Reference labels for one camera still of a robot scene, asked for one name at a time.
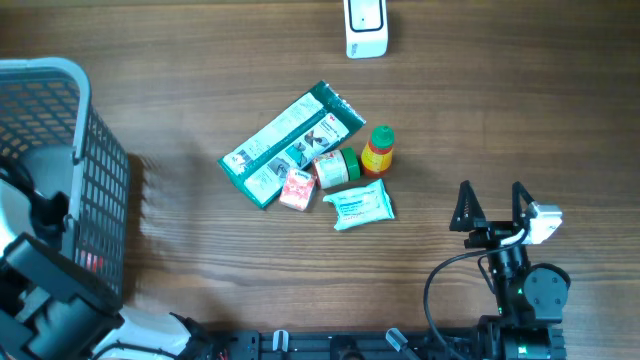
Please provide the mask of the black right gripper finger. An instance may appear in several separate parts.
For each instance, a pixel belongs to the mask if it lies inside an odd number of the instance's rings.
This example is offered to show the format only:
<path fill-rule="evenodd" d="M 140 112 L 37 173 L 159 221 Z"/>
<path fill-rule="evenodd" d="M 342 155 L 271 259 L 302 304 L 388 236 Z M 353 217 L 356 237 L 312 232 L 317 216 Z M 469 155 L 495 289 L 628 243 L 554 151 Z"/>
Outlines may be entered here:
<path fill-rule="evenodd" d="M 471 232 L 486 227 L 486 216 L 469 180 L 460 184 L 456 208 L 449 225 L 450 231 Z"/>
<path fill-rule="evenodd" d="M 534 202 L 524 185 L 516 181 L 512 185 L 512 225 L 516 230 L 529 226 L 528 206 Z"/>

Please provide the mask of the teal wet wipes pack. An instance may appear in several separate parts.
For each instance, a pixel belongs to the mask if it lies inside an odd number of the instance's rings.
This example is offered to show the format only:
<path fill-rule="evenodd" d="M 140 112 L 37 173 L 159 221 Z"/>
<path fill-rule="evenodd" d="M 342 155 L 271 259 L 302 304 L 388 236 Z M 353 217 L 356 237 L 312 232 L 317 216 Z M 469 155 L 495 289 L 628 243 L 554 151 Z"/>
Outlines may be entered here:
<path fill-rule="evenodd" d="M 334 206 L 337 213 L 334 229 L 337 231 L 395 218 L 391 198 L 382 179 L 367 186 L 325 195 L 322 201 Z"/>

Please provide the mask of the yellow bottle green cap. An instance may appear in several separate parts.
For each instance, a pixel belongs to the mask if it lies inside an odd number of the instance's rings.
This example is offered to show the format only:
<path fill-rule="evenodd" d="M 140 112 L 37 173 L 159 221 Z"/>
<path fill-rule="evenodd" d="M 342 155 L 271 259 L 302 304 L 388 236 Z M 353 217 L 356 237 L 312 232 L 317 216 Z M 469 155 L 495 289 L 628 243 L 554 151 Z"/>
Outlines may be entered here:
<path fill-rule="evenodd" d="M 360 160 L 368 177 L 383 176 L 391 167 L 395 134 L 388 125 L 376 127 L 366 143 Z"/>

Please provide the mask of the white jar green lid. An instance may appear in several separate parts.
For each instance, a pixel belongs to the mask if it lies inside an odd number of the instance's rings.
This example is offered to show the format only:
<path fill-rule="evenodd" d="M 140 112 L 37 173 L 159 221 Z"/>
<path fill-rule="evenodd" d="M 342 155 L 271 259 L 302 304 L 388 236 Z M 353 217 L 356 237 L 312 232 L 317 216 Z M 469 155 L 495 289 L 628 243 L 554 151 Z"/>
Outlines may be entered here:
<path fill-rule="evenodd" d="M 361 177 L 359 160 L 351 147 L 333 150 L 315 157 L 312 160 L 312 168 L 322 189 L 342 185 Z"/>

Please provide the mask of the orange Kleenex tissue pack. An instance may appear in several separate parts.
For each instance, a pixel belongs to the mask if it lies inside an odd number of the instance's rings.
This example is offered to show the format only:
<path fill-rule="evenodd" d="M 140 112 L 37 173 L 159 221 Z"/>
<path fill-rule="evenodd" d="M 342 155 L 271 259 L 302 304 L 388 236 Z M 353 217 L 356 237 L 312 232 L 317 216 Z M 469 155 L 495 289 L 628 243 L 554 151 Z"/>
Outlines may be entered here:
<path fill-rule="evenodd" d="M 316 176 L 304 170 L 290 168 L 279 196 L 279 203 L 305 211 L 315 194 Z"/>

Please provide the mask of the green 3M glove package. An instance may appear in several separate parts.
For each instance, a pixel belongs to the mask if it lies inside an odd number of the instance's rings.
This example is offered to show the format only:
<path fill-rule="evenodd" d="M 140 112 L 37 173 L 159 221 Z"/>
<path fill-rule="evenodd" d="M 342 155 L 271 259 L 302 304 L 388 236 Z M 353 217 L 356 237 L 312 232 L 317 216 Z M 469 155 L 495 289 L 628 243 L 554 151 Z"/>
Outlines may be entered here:
<path fill-rule="evenodd" d="M 264 208 L 279 196 L 290 169 L 306 169 L 365 124 L 346 100 L 320 81 L 218 164 L 239 191 Z"/>

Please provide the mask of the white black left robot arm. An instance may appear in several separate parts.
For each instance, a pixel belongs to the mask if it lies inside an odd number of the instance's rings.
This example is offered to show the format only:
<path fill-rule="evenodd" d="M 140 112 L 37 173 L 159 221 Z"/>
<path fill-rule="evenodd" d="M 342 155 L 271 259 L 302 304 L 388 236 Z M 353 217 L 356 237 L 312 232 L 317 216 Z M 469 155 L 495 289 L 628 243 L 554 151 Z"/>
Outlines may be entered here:
<path fill-rule="evenodd" d="M 188 317 L 124 305 L 119 179 L 76 181 L 55 155 L 1 160 L 1 353 L 14 359 L 210 359 L 216 348 Z"/>

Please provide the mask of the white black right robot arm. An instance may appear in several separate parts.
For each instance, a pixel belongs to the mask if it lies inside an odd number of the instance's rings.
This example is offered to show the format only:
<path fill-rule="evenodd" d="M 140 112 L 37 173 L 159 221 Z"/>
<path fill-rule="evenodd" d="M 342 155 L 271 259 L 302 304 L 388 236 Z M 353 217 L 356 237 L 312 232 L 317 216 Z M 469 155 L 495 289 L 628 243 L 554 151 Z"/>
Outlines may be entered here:
<path fill-rule="evenodd" d="M 481 273 L 495 296 L 496 316 L 484 315 L 466 339 L 452 346 L 467 359 L 564 359 L 563 308 L 571 279 L 549 264 L 533 264 L 527 248 L 540 245 L 558 230 L 563 212 L 540 204 L 516 182 L 512 186 L 512 219 L 490 221 L 471 183 L 460 184 L 449 229 L 465 232 L 467 249 L 477 249 L 488 267 Z"/>

